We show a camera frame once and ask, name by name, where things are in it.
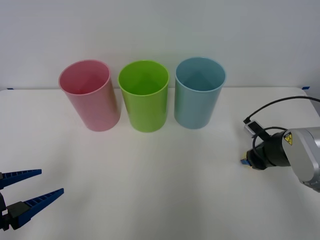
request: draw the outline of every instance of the green cup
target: green cup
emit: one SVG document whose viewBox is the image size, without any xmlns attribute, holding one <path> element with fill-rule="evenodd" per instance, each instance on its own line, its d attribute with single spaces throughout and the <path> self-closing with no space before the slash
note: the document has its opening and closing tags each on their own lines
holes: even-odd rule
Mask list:
<svg viewBox="0 0 320 240">
<path fill-rule="evenodd" d="M 118 83 L 136 130 L 154 132 L 165 124 L 169 72 L 163 65 L 151 60 L 132 62 L 121 70 Z"/>
</svg>

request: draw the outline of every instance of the black cable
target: black cable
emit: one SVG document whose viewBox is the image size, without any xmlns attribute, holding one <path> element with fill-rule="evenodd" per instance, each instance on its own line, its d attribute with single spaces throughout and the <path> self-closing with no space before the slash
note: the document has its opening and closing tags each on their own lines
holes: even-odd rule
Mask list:
<svg viewBox="0 0 320 240">
<path fill-rule="evenodd" d="M 280 126 L 270 126 L 270 127 L 266 127 L 266 128 L 263 128 L 261 131 L 259 131 L 258 133 L 256 133 L 253 137 L 253 140 L 252 140 L 252 150 L 253 150 L 253 153 L 262 161 L 264 161 L 264 158 L 262 156 L 260 156 L 260 154 L 257 152 L 257 149 L 256 149 L 256 141 L 257 141 L 257 138 L 259 136 L 260 133 L 262 133 L 263 131 L 266 131 L 266 130 L 270 130 L 270 129 L 279 129 L 279 130 L 283 130 L 283 131 L 287 131 L 288 129 L 284 128 L 284 127 L 280 127 Z M 272 165 L 272 166 L 276 166 L 274 165 L 272 162 L 270 162 L 269 159 L 267 159 L 267 161 Z"/>
<path fill-rule="evenodd" d="M 308 99 L 308 100 L 312 100 L 312 101 L 316 101 L 316 102 L 320 103 L 320 99 L 314 98 L 314 97 L 311 97 L 311 96 L 290 96 L 290 97 L 285 97 L 285 98 L 281 98 L 281 99 L 269 102 L 268 104 L 260 107 L 258 110 L 256 110 L 253 113 L 251 113 L 243 122 L 245 124 L 248 124 L 251 121 L 250 118 L 253 115 L 255 115 L 256 113 L 260 112 L 262 109 L 265 109 L 266 107 L 268 107 L 268 106 L 270 106 L 272 104 L 276 104 L 276 103 L 279 103 L 279 102 L 282 102 L 282 101 L 286 101 L 286 100 L 290 100 L 290 99 Z"/>
</svg>

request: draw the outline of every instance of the blue cup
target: blue cup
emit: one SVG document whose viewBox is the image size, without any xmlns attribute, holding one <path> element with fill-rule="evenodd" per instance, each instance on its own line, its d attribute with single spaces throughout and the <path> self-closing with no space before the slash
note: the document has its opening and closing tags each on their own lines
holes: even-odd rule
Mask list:
<svg viewBox="0 0 320 240">
<path fill-rule="evenodd" d="M 187 129 L 200 129 L 211 118 L 222 86 L 224 68 L 206 57 L 182 61 L 175 71 L 174 117 Z"/>
</svg>

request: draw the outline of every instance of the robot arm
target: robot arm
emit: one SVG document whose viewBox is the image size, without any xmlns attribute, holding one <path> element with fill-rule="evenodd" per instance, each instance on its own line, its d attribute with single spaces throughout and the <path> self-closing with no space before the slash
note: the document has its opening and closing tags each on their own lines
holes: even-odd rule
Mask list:
<svg viewBox="0 0 320 240">
<path fill-rule="evenodd" d="M 302 184 L 320 193 L 320 127 L 293 128 L 270 136 L 267 128 L 253 120 L 245 129 L 264 141 L 246 152 L 242 164 L 257 170 L 291 166 Z"/>
<path fill-rule="evenodd" d="M 299 181 L 320 193 L 320 127 L 285 131 L 282 147 Z"/>
</svg>

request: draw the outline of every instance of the cup rim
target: cup rim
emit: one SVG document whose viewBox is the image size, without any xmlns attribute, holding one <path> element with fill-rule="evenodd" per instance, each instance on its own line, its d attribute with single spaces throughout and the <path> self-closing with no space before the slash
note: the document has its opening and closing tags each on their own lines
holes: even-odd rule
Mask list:
<svg viewBox="0 0 320 240">
<path fill-rule="evenodd" d="M 94 90 L 94 91 L 88 92 L 88 93 L 76 94 L 76 93 L 71 93 L 71 92 L 68 92 L 68 91 L 64 90 L 64 89 L 61 87 L 61 76 L 64 74 L 64 72 L 65 72 L 68 68 L 72 67 L 73 65 L 82 63 L 82 62 L 96 62 L 96 63 L 101 63 L 101 64 L 105 65 L 106 68 L 107 68 L 108 71 L 109 71 L 109 77 L 108 77 L 108 79 L 105 81 L 105 83 L 104 83 L 101 87 L 99 87 L 98 89 L 96 89 L 96 90 Z M 95 59 L 85 59 L 85 60 L 76 61 L 76 62 L 70 64 L 69 66 L 67 66 L 67 67 L 61 72 L 61 74 L 60 74 L 60 76 L 59 76 L 59 81 L 58 81 L 58 83 L 59 83 L 60 89 L 61 89 L 62 91 L 64 91 L 66 94 L 73 95 L 73 96 L 86 96 L 86 95 L 90 95 L 90 94 L 94 94 L 94 93 L 98 92 L 100 89 L 102 89 L 104 86 L 106 86 L 106 85 L 108 84 L 108 82 L 110 81 L 110 78 L 111 78 L 110 68 L 109 68 L 109 66 L 108 66 L 105 62 L 100 61 L 100 60 L 95 60 Z"/>
<path fill-rule="evenodd" d="M 139 63 L 139 62 L 152 62 L 152 63 L 156 63 L 156 64 L 160 65 L 161 67 L 163 67 L 163 68 L 165 69 L 166 73 L 168 74 L 168 79 L 167 79 L 167 81 L 166 81 L 166 84 L 165 84 L 160 90 L 158 90 L 158 91 L 156 91 L 156 92 L 154 92 L 154 93 L 146 94 L 146 95 L 138 95 L 138 94 L 134 94 L 134 93 L 131 93 L 131 92 L 125 90 L 125 89 L 121 86 L 119 77 L 120 77 L 120 74 L 122 73 L 122 71 L 123 71 L 126 67 L 130 66 L 131 64 L 135 64 L 135 63 Z M 117 79 L 117 80 L 118 80 L 118 85 L 119 85 L 120 89 L 121 89 L 122 91 L 124 91 L 126 94 L 129 94 L 129 95 L 132 95 L 132 96 L 135 96 L 135 97 L 148 97 L 148 96 L 152 96 L 152 95 L 155 95 L 155 94 L 161 92 L 163 89 L 165 89 L 165 88 L 168 86 L 169 81 L 170 81 L 170 72 L 168 71 L 168 69 L 167 69 L 164 65 L 162 65 L 161 63 L 159 63 L 159 62 L 157 62 L 157 61 L 148 60 L 148 59 L 142 59 L 142 60 L 137 60 L 137 61 L 130 62 L 129 64 L 125 65 L 125 66 L 121 69 L 121 71 L 119 72 L 119 74 L 118 74 L 118 79 Z"/>
<path fill-rule="evenodd" d="M 187 60 L 190 60 L 190 59 L 208 59 L 208 60 L 213 61 L 213 62 L 215 62 L 216 64 L 218 64 L 218 65 L 222 68 L 222 70 L 224 71 L 224 80 L 223 80 L 223 82 L 221 83 L 221 85 L 218 86 L 218 87 L 215 88 L 215 89 L 211 89 L 211 90 L 207 90 L 207 91 L 200 91 L 200 90 L 195 90 L 195 89 L 189 88 L 189 87 L 185 86 L 182 82 L 180 82 L 180 80 L 179 80 L 178 77 L 177 77 L 177 69 L 178 69 L 178 67 L 179 67 L 180 64 L 182 64 L 183 62 L 185 62 L 185 61 L 187 61 Z M 226 79 L 227 79 L 227 73 L 226 73 L 225 68 L 224 68 L 219 62 L 217 62 L 216 60 L 214 60 L 214 59 L 212 59 L 212 58 L 210 58 L 210 57 L 206 57 L 206 56 L 193 56 L 193 57 L 189 57 L 189 58 L 181 61 L 181 62 L 176 66 L 176 68 L 175 68 L 175 80 L 176 80 L 182 87 L 184 87 L 184 88 L 186 88 L 186 89 L 188 89 L 188 90 L 190 90 L 190 91 L 196 92 L 196 93 L 210 93 L 210 92 L 217 91 L 217 90 L 221 89 L 221 88 L 224 86 L 224 84 L 225 84 L 225 82 L 226 82 Z"/>
</svg>

